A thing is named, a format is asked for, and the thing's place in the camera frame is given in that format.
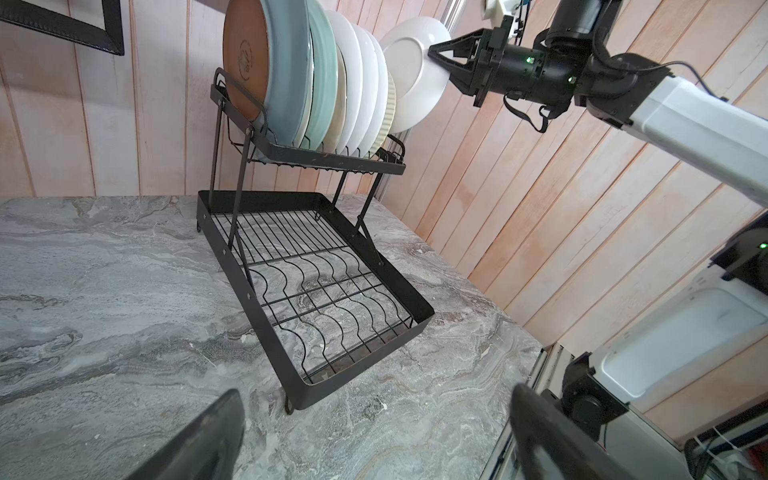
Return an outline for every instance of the metal wire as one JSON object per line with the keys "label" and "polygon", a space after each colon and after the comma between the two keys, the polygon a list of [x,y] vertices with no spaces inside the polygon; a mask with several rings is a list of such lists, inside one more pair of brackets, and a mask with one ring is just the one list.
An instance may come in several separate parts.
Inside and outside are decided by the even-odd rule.
{"label": "metal wire", "polygon": [[[230,214],[214,215],[222,234]],[[243,213],[237,231],[253,291],[294,366],[329,378],[403,334],[414,320],[314,210]]]}

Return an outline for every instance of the countertop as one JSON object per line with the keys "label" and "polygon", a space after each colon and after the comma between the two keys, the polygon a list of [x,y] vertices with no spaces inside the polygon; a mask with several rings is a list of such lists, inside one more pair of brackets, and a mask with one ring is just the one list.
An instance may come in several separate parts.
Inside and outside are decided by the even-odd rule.
{"label": "countertop", "polygon": [[[351,220],[360,196],[342,196]],[[0,200],[0,478],[123,478],[229,388],[235,478],[477,478],[541,346],[383,206],[425,331],[293,415],[195,197]]]}

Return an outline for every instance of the black dish rack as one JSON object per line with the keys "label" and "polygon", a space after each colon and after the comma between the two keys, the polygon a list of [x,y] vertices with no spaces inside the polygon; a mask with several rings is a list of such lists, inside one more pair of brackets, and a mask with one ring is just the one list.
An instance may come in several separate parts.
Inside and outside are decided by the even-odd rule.
{"label": "black dish rack", "polygon": [[[229,100],[237,88],[263,112],[248,121]],[[405,146],[365,158],[274,143],[264,106],[218,68],[210,98],[218,105],[210,189],[197,197],[205,233],[285,389],[286,413],[305,409],[419,335],[434,309],[373,244],[364,216],[383,174],[405,170]],[[236,190],[214,190],[222,115],[241,153]],[[243,133],[232,140],[230,124]],[[243,191],[250,161],[342,171],[333,201],[307,192]],[[349,172],[375,173],[352,225],[336,208]]]}

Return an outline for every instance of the plate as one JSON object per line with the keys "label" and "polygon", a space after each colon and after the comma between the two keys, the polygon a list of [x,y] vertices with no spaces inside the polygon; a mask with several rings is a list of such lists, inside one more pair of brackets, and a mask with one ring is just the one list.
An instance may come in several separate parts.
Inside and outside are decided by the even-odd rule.
{"label": "plate", "polygon": [[336,106],[336,89],[339,83],[339,66],[336,58],[336,40],[328,17],[317,0],[307,0],[310,14],[310,33],[315,71],[312,81],[312,109],[310,123],[301,148],[317,150],[328,132]]}
{"label": "plate", "polygon": [[[259,23],[260,16],[253,14],[260,10],[259,4],[263,9],[266,24]],[[263,28],[266,28],[269,57],[264,106],[269,114],[269,128],[274,136],[270,137],[270,140],[282,145],[291,145],[301,126],[307,85],[311,80],[310,22],[306,0],[231,0],[227,6],[227,16],[224,18],[225,70],[231,74],[239,73],[241,64],[248,65],[249,74],[258,75],[263,79],[263,73],[257,73],[263,68],[263,63],[255,62],[255,59],[261,61],[264,55]],[[233,49],[237,50],[236,64],[232,63],[233,54],[227,54],[228,50]],[[254,58],[254,61],[249,63],[248,58]],[[250,120],[259,115],[256,108],[247,113],[250,114]],[[262,121],[263,115],[258,119],[257,125]]]}
{"label": "plate", "polygon": [[357,114],[360,111],[362,99],[362,56],[360,55],[360,43],[357,41],[355,29],[349,20],[338,12],[326,10],[328,21],[333,29],[333,37],[339,46],[341,56],[344,59],[346,69],[346,117],[338,150],[342,150],[352,136],[352,130],[357,122]]}
{"label": "plate", "polygon": [[362,58],[362,96],[360,98],[360,111],[357,114],[355,127],[349,136],[346,146],[349,155],[360,157],[362,152],[357,151],[360,141],[366,135],[371,124],[373,110],[376,108],[376,96],[379,92],[379,61],[376,58],[376,50],[373,48],[372,37],[362,27],[352,25],[360,43],[360,55]]}
{"label": "plate", "polygon": [[384,57],[397,89],[397,112],[390,133],[408,130],[437,105],[450,75],[427,57],[427,50],[450,39],[445,26],[432,17],[406,20],[382,38]]}
{"label": "plate", "polygon": [[376,92],[376,106],[373,108],[373,116],[371,117],[371,124],[368,126],[368,131],[363,135],[360,141],[360,156],[365,157],[368,151],[373,146],[373,142],[376,137],[379,136],[379,130],[381,130],[382,122],[384,121],[384,112],[386,111],[386,99],[389,93],[389,72],[386,68],[386,59],[384,59],[384,52],[379,46],[377,41],[370,32],[366,32],[373,43],[373,50],[376,52],[376,63],[378,64],[377,71],[379,72],[378,91]]}
{"label": "plate", "polygon": [[[313,60],[313,47],[310,42],[310,78],[314,78],[315,61]],[[301,124],[299,124],[299,131],[296,133],[296,137],[293,139],[292,147],[298,147],[302,143],[307,142],[304,138],[306,128],[310,124],[310,112],[312,111],[312,92],[313,83],[310,81],[306,86],[306,100],[304,101],[304,113],[301,115]]]}
{"label": "plate", "polygon": [[[270,79],[270,42],[266,15],[261,2],[232,0],[224,17],[224,70],[240,82],[257,100],[264,103]],[[256,120],[260,110],[236,88],[228,91],[232,105]]]}
{"label": "plate", "polygon": [[346,69],[341,51],[336,47],[336,63],[339,71],[339,82],[336,84],[336,103],[333,107],[333,117],[325,138],[323,138],[323,151],[331,154],[336,151],[341,140],[341,132],[346,118]]}
{"label": "plate", "polygon": [[392,78],[392,74],[389,74],[389,90],[386,95],[386,110],[384,111],[384,121],[382,127],[379,129],[379,135],[373,142],[373,146],[368,150],[369,155],[376,153],[379,148],[384,145],[384,140],[389,133],[389,129],[392,127],[392,121],[395,120],[395,112],[397,107],[397,91],[395,88],[395,80]]}

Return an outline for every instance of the pink wood plank wall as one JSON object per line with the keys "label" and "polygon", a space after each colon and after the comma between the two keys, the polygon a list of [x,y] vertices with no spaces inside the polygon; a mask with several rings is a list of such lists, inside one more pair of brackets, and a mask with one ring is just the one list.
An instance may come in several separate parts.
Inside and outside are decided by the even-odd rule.
{"label": "pink wood plank wall", "polygon": [[[475,3],[457,35],[481,25]],[[533,2],[524,45],[557,4]],[[611,52],[687,60],[718,95],[768,117],[765,0],[624,0],[622,8]],[[518,103],[537,117],[535,105]],[[560,341],[575,354],[621,334],[684,288],[761,212],[582,108],[571,107],[541,135],[508,113],[498,95],[477,109],[449,85],[407,148],[406,174],[391,180],[383,203],[515,322],[543,344]],[[766,333],[659,385],[638,407],[680,440],[760,401],[768,396],[764,374],[745,365],[764,364]],[[730,373],[736,377],[726,381]],[[718,382],[731,393],[701,394]],[[678,415],[684,410],[690,413]]]}
{"label": "pink wood plank wall", "polygon": [[[320,0],[377,38],[446,0]],[[32,3],[103,27],[99,0]],[[0,24],[0,197],[195,194],[210,178],[227,0],[121,0],[126,55],[116,57]],[[220,148],[218,187],[239,154]],[[338,174],[249,164],[254,190],[335,190]],[[370,175],[344,191],[367,193]]]}

